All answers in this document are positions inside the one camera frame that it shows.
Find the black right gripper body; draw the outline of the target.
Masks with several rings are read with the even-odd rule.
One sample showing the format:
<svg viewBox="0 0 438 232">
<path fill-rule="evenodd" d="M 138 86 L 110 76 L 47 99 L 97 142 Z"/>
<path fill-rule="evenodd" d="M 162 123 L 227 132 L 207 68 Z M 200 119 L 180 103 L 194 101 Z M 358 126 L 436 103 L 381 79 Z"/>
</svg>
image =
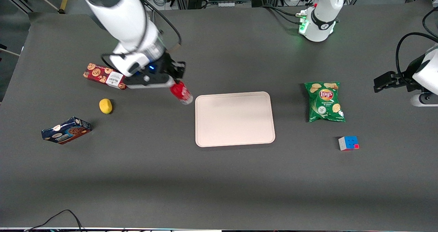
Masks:
<svg viewBox="0 0 438 232">
<path fill-rule="evenodd" d="M 174 85 L 174 78 L 171 76 L 172 69 L 173 64 L 170 54 L 165 52 L 158 60 L 150 63 L 150 85 Z"/>
</svg>

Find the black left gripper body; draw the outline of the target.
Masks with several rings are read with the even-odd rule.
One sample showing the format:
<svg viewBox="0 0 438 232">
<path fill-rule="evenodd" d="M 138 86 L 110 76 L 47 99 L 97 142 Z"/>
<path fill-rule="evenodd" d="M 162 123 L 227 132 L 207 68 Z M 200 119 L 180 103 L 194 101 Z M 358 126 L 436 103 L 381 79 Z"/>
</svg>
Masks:
<svg viewBox="0 0 438 232">
<path fill-rule="evenodd" d="M 396 70 L 399 75 L 399 84 L 406 86 L 408 91 L 422 90 L 423 87 L 413 79 L 413 75 L 418 70 L 425 56 L 420 56 L 410 62 L 406 70 L 401 72 L 399 62 L 396 61 Z"/>
</svg>

